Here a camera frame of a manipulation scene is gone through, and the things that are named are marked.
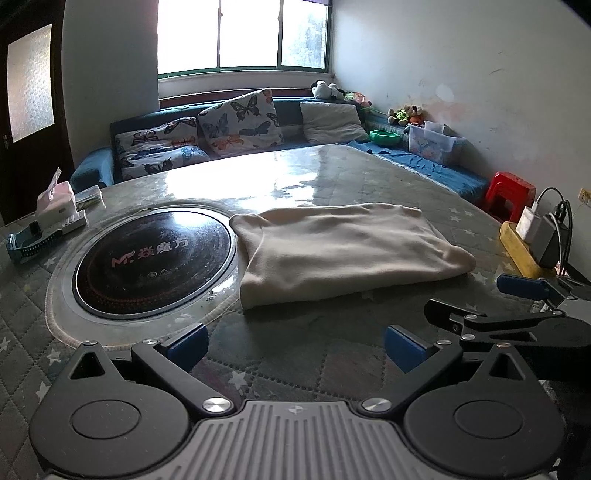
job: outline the butterfly pillow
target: butterfly pillow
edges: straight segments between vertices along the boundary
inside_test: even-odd
[[[285,141],[269,88],[208,108],[198,119],[207,143],[221,157],[255,153]]]
[[[130,180],[204,161],[209,161],[209,157],[201,148],[194,145],[185,145],[172,150],[146,148],[144,151],[123,158],[121,174],[124,180]]]
[[[168,151],[185,145],[197,145],[195,117],[179,118],[158,127],[126,132],[115,137],[120,161],[146,150]]]

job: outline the yellow tray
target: yellow tray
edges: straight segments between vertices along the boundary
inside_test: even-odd
[[[516,223],[503,223],[501,225],[500,239],[521,274],[527,278],[554,277],[556,271],[553,268],[541,268],[535,262],[527,244],[515,231],[516,227]]]

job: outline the white wall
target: white wall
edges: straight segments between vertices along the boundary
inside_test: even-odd
[[[158,110],[158,0],[67,0],[62,39],[74,164],[110,144],[109,124]]]
[[[471,170],[512,171],[580,205],[591,188],[591,28],[560,0],[335,0],[334,18],[343,88],[382,110],[424,105],[473,144]],[[574,224],[571,263],[591,278],[591,209]]]
[[[238,70],[236,72],[202,73],[170,77],[158,82],[160,98],[187,93],[236,90],[243,88],[310,88],[316,80],[331,83],[333,75],[314,72],[273,70]]]

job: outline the wall stain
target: wall stain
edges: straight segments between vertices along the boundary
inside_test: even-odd
[[[439,97],[441,100],[443,100],[444,102],[453,102],[456,97],[453,94],[453,91],[451,88],[449,88],[447,85],[441,84],[439,85],[436,89],[435,89],[435,95],[437,95],[437,97]]]
[[[423,103],[428,116],[438,122],[461,122],[468,113],[466,105],[458,102],[444,102],[431,98]]]

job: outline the blue blanket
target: blue blanket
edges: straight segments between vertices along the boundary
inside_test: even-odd
[[[373,142],[352,141],[348,143],[348,146],[373,155],[380,155],[393,164],[410,168],[423,177],[446,186],[474,205],[480,203],[488,190],[489,181],[487,179],[462,167],[445,167],[404,150],[380,147]]]

